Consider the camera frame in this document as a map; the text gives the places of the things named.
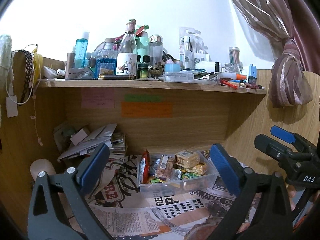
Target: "pink sticky note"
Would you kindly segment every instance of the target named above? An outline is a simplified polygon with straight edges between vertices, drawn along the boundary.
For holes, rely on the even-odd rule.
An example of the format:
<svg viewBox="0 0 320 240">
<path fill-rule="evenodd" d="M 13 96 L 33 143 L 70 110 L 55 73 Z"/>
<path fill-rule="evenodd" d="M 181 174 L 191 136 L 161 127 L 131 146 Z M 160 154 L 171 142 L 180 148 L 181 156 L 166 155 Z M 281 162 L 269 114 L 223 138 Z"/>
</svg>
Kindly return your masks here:
<svg viewBox="0 0 320 240">
<path fill-rule="evenodd" d="M 81 108 L 114 108 L 113 88 L 81 88 Z"/>
</svg>

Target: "newspaper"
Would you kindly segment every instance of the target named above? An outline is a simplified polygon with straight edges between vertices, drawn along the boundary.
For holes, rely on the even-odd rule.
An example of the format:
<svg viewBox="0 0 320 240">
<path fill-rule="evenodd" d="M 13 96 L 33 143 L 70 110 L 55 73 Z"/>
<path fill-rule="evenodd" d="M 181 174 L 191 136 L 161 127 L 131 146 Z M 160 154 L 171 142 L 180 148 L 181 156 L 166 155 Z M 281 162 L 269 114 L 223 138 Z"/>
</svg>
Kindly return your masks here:
<svg viewBox="0 0 320 240">
<path fill-rule="evenodd" d="M 170 197 L 144 198 L 137 186 L 136 161 L 136 156 L 130 156 L 107 163 L 92 194 L 86 198 L 93 213 L 115 239 L 206 239 L 236 198 L 220 177 L 212 188 Z M 256 194 L 239 232 L 248 228 L 259 199 L 260 194 Z M 74 217 L 69 221 L 81 232 Z"/>
</svg>

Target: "red snack bag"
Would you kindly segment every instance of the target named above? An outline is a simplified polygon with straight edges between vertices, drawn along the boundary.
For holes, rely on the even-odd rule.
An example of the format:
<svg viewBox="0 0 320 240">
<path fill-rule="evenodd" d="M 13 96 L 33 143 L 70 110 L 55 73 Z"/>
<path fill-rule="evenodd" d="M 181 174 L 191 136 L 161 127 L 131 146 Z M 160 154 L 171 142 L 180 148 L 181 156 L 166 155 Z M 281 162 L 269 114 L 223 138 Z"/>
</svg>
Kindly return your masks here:
<svg viewBox="0 0 320 240">
<path fill-rule="evenodd" d="M 149 152 L 145 150 L 139 164 L 140 178 L 142 178 L 142 181 L 140 181 L 140 183 L 146 184 L 148 182 L 149 169 L 150 169 L 150 155 L 149 155 Z"/>
</svg>

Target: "wooden shelf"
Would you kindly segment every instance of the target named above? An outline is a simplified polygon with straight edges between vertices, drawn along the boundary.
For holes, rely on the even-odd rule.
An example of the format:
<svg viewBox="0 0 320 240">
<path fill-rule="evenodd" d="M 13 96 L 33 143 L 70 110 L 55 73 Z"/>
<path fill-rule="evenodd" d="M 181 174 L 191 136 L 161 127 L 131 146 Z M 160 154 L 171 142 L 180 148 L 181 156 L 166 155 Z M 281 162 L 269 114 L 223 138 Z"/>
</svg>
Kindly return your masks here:
<svg viewBox="0 0 320 240">
<path fill-rule="evenodd" d="M 68 88 L 68 87 L 115 87 L 115 88 L 156 88 L 156 89 L 180 89 L 203 90 L 217 92 L 249 93 L 266 95 L 266 90 L 244 89 L 237 90 L 225 86 L 213 86 L 199 83 L 179 83 L 161 81 L 135 81 L 135 80 L 67 80 L 64 79 L 46 81 L 39 84 L 41 88 Z"/>
</svg>

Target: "screw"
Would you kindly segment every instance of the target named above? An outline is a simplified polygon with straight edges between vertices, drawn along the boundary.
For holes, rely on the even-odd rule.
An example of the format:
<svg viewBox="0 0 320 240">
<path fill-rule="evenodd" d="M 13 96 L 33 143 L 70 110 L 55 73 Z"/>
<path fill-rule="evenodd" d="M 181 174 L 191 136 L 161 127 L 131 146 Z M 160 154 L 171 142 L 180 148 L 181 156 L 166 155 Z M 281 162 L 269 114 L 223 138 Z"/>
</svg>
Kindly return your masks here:
<svg viewBox="0 0 320 240">
<path fill-rule="evenodd" d="M 76 171 L 76 169 L 74 167 L 70 167 L 67 169 L 67 173 L 72 174 Z"/>
<path fill-rule="evenodd" d="M 278 177 L 278 178 L 280 178 L 280 177 L 281 177 L 281 173 L 280 173 L 279 171 L 276 171 L 276 172 L 275 172 L 275 176 Z"/>
<path fill-rule="evenodd" d="M 45 171 L 41 171 L 41 172 L 38 173 L 38 176 L 39 176 L 40 178 L 42 178 L 44 175 L 45 175 Z"/>
<path fill-rule="evenodd" d="M 253 172 L 253 170 L 249 167 L 244 168 L 244 172 L 247 174 L 251 174 Z"/>
</svg>

